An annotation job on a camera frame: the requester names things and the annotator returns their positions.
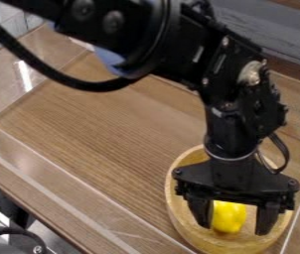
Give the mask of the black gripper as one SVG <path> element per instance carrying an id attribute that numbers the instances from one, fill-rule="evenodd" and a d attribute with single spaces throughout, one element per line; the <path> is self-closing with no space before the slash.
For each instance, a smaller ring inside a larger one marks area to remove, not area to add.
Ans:
<path id="1" fill-rule="evenodd" d="M 257 207 L 254 234 L 266 235 L 279 210 L 294 209 L 298 181 L 266 165 L 257 147 L 235 155 L 206 137 L 203 148 L 208 158 L 178 166 L 171 173 L 176 195 L 187 202 L 196 223 L 211 228 L 214 200 L 250 204 Z"/>

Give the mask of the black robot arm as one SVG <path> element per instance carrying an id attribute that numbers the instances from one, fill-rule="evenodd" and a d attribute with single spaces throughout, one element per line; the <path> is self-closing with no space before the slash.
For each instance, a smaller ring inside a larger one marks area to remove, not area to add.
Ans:
<path id="1" fill-rule="evenodd" d="M 148 74 L 186 85 L 207 117 L 207 160 L 171 173 L 175 192 L 202 227 L 218 200 L 255 207 L 254 232 L 270 232 L 293 209 L 297 181 L 258 151 L 279 140 L 286 106 L 259 46 L 215 18 L 208 0 L 0 0 L 52 22 L 57 33 L 93 45 L 115 77 L 88 82 L 52 70 L 13 38 L 5 47 L 52 80 L 81 90 L 116 90 Z"/>

